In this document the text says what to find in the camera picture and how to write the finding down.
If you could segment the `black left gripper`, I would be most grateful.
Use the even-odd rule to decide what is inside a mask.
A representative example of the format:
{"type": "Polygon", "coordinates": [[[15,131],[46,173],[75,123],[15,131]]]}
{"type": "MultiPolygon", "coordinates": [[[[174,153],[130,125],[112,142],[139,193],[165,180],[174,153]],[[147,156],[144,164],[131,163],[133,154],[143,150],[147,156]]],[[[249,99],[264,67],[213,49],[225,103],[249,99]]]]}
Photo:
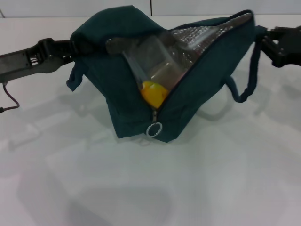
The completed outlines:
{"type": "Polygon", "coordinates": [[[0,80],[11,81],[36,73],[52,73],[80,55],[74,41],[42,39],[33,47],[0,56],[0,80]]]}

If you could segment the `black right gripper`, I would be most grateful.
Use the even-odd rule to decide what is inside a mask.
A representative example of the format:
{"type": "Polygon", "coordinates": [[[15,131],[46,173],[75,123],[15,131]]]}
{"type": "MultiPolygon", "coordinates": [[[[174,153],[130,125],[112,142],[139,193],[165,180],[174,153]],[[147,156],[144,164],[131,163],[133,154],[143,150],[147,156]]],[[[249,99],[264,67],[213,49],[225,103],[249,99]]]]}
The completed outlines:
{"type": "Polygon", "coordinates": [[[275,27],[267,30],[262,39],[262,51],[275,67],[301,65],[301,27],[275,27]]]}

